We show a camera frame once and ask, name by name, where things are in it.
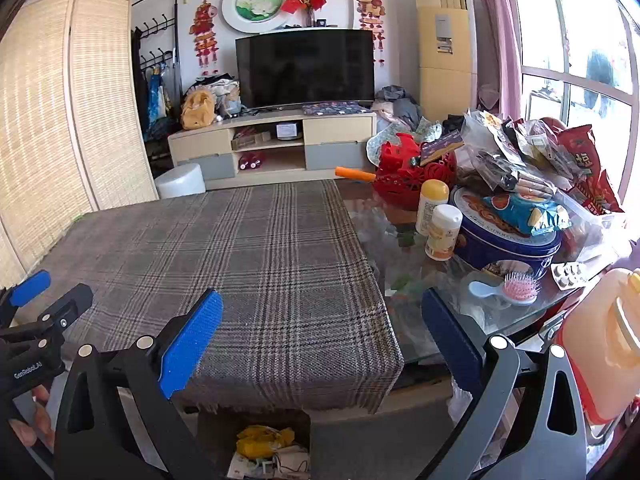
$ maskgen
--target glass table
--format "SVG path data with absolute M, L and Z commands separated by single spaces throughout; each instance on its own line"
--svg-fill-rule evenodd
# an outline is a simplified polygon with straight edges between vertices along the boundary
M 385 204 L 371 187 L 341 181 L 338 188 L 385 297 L 385 303 L 406 364 L 442 362 L 424 322 L 420 303 L 430 287 L 447 306 L 473 317 L 486 334 L 505 335 L 526 328 L 572 291 L 561 291 L 549 273 L 540 280 L 540 294 L 530 306 L 513 306 L 491 296 L 473 298 L 473 280 L 499 285 L 502 280 L 481 272 L 454 256 L 446 262 L 431 260 L 424 252 L 425 238 L 415 231 L 415 212 Z

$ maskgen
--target air conditioner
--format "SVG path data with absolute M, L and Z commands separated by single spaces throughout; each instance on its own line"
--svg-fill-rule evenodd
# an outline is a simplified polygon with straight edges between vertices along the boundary
M 415 0 L 420 42 L 420 104 L 430 121 L 474 109 L 478 53 L 473 0 Z

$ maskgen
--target vase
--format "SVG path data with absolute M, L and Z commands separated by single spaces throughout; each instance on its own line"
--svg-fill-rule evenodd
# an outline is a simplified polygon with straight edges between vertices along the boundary
M 316 12 L 313 7 L 307 7 L 306 9 L 306 26 L 307 27 L 316 26 Z

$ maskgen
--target orange plastic jug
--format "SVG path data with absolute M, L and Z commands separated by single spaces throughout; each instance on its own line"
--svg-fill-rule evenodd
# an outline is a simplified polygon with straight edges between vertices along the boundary
M 622 413 L 640 389 L 640 269 L 610 270 L 564 320 L 556 342 L 589 422 Z

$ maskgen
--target window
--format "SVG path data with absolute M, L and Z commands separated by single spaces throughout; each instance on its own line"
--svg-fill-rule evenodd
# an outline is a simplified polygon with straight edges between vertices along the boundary
M 522 116 L 592 124 L 602 164 L 628 208 L 630 182 L 640 186 L 640 164 L 633 171 L 640 40 L 632 24 L 616 0 L 511 0 L 511 9 L 522 56 Z

